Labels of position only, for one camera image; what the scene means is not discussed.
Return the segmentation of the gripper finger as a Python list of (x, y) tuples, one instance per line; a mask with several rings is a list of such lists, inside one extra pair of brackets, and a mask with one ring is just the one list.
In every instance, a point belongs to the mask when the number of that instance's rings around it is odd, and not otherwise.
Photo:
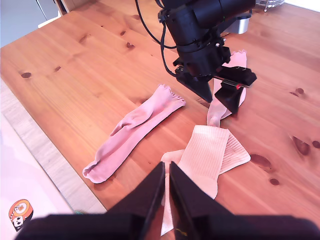
[(202, 191), (174, 162), (169, 167), (169, 190), (179, 218), (175, 236), (180, 240), (229, 240), (225, 224), (232, 214)]
[(165, 192), (165, 164), (158, 165), (126, 197), (107, 211), (108, 240), (143, 240)]

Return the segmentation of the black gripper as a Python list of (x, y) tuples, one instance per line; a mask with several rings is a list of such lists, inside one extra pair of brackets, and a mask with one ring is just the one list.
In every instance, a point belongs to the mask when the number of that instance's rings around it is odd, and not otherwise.
[(177, 81), (206, 102), (213, 100), (209, 85), (212, 77), (233, 82), (237, 86), (222, 83), (214, 96), (232, 114), (237, 114), (243, 86), (250, 87), (257, 80), (256, 74), (247, 68), (246, 51), (231, 52), (222, 42), (209, 42), (207, 46), (191, 52), (183, 52), (185, 49), (177, 48), (179, 58), (173, 65), (183, 67), (190, 74), (178, 74)]

